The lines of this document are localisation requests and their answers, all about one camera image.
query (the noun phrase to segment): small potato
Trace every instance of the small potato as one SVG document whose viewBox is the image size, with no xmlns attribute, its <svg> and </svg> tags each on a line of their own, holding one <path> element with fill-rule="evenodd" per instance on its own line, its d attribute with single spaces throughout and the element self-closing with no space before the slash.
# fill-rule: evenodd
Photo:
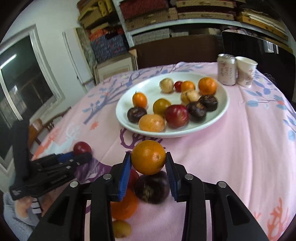
<svg viewBox="0 0 296 241">
<path fill-rule="evenodd" d="M 122 220 L 112 222 L 113 234 L 115 238 L 126 238 L 131 235 L 131 226 Z"/>
<path fill-rule="evenodd" d="M 159 83 L 159 86 L 163 93 L 171 93 L 174 89 L 174 82 L 171 78 L 165 78 Z"/>
<path fill-rule="evenodd" d="M 139 128 L 142 131 L 161 132 L 165 128 L 165 121 L 157 114 L 144 115 L 139 121 Z"/>
<path fill-rule="evenodd" d="M 181 101 L 183 105 L 187 105 L 190 102 L 198 101 L 200 98 L 199 93 L 196 90 L 186 90 L 181 94 Z"/>
</svg>

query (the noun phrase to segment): red apple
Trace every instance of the red apple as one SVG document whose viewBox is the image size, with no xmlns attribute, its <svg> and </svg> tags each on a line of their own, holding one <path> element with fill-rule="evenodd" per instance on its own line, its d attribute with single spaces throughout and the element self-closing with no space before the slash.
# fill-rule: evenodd
<svg viewBox="0 0 296 241">
<path fill-rule="evenodd" d="M 137 171 L 134 169 L 131 169 L 130 179 L 128 180 L 128 188 L 130 188 L 132 191 L 133 191 L 133 187 L 135 186 L 135 183 L 139 177 L 140 176 L 137 173 Z"/>
<path fill-rule="evenodd" d="M 165 119 L 170 127 L 179 128 L 188 123 L 189 113 L 185 106 L 174 104 L 166 109 Z"/>
<path fill-rule="evenodd" d="M 91 153 L 91 147 L 86 142 L 79 141 L 74 145 L 73 152 L 74 152 L 74 156 L 80 155 L 85 152 Z"/>
<path fill-rule="evenodd" d="M 177 81 L 175 84 L 174 84 L 174 87 L 176 89 L 176 92 L 181 92 L 181 84 L 183 82 L 182 81 Z"/>
</svg>

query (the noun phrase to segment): potato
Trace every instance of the potato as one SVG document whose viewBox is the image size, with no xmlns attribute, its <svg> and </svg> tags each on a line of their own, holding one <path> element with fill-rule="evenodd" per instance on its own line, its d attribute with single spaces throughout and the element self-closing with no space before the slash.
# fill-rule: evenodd
<svg viewBox="0 0 296 241">
<path fill-rule="evenodd" d="M 115 238 L 126 238 L 131 235 L 131 226 L 123 220 L 112 222 L 113 234 Z"/>
<path fill-rule="evenodd" d="M 200 98 L 199 93 L 196 90 L 186 90 L 181 94 L 181 101 L 183 105 L 187 105 L 190 102 L 198 101 Z"/>
<path fill-rule="evenodd" d="M 171 78 L 165 78 L 159 83 L 159 86 L 163 93 L 171 93 L 174 89 L 174 82 Z"/>
</svg>

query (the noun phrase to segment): metal screw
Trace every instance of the metal screw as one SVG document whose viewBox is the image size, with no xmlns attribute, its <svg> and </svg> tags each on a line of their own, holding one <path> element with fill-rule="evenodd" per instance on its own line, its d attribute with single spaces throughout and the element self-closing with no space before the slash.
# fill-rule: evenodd
<svg viewBox="0 0 296 241">
<path fill-rule="evenodd" d="M 110 173 L 106 173 L 106 174 L 104 174 L 104 176 L 103 176 L 103 178 L 104 178 L 105 180 L 109 180 L 109 179 L 111 179 L 111 177 L 112 177 L 112 175 L 111 175 Z"/>
<path fill-rule="evenodd" d="M 75 188 L 75 187 L 77 187 L 78 186 L 78 182 L 77 181 L 72 181 L 71 183 L 70 183 L 70 187 L 72 187 L 72 188 Z"/>
<path fill-rule="evenodd" d="M 193 175 L 192 174 L 186 174 L 185 175 L 185 179 L 192 180 L 193 179 Z"/>
<path fill-rule="evenodd" d="M 226 182 L 218 182 L 219 187 L 225 188 L 227 186 Z"/>
</svg>

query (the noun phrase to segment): window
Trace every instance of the window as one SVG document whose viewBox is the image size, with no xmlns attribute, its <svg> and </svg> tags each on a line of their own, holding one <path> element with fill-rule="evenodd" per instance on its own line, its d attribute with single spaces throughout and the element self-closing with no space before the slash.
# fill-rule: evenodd
<svg viewBox="0 0 296 241">
<path fill-rule="evenodd" d="M 62 99 L 32 26 L 0 45 L 0 167 L 12 160 L 12 126 L 36 119 Z"/>
</svg>

